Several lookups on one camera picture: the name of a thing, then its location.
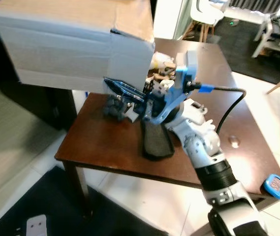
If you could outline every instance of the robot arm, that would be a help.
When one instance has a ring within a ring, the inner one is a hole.
[[[220,149],[212,121],[204,119],[206,110],[193,104],[192,99],[181,103],[165,126],[180,139],[201,181],[204,197],[213,206],[208,215],[213,232],[217,236],[266,236],[258,210]]]
[[[212,120],[204,119],[206,108],[192,99],[185,101],[194,89],[210,92],[215,88],[195,83],[195,52],[178,54],[176,64],[175,84],[168,91],[154,82],[147,94],[122,81],[105,78],[105,82],[127,102],[134,102],[133,111],[143,119],[154,124],[164,123],[178,136],[203,186],[204,197],[213,206],[208,219],[216,236],[266,236],[257,208],[243,185],[235,179],[220,149]]]

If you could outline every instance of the white cardboard box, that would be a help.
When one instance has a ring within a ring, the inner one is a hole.
[[[0,0],[0,38],[22,83],[142,90],[155,49],[148,0]]]

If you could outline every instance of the brown table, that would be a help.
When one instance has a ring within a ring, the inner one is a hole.
[[[208,84],[236,86],[218,45],[156,39],[156,51],[172,57],[177,52],[189,49],[197,50],[197,80]],[[206,119],[213,119],[217,125],[239,95],[223,91],[210,94],[194,92],[192,99],[208,108]],[[161,161],[145,159],[142,156],[140,123],[132,124],[128,120],[117,122],[105,117],[102,113],[105,100],[105,95],[89,95],[55,156],[63,162],[82,202],[88,201],[82,167],[201,188],[189,158],[173,134],[171,138],[175,154],[171,158]],[[240,140],[238,148],[233,148],[229,143],[228,137],[231,135]],[[219,136],[221,148],[234,175],[244,184],[258,209],[275,203],[277,200],[266,193],[261,185],[270,174],[280,176],[280,168],[245,101],[237,105],[228,116]],[[90,205],[84,206],[90,213]]]

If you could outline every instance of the blue tape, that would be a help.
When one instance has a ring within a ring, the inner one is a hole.
[[[199,89],[199,92],[207,92],[210,93],[214,89],[213,85],[201,85],[201,88]]]

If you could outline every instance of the white device on floor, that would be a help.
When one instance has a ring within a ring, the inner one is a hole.
[[[38,215],[27,220],[26,236],[47,236],[47,218],[45,215]]]

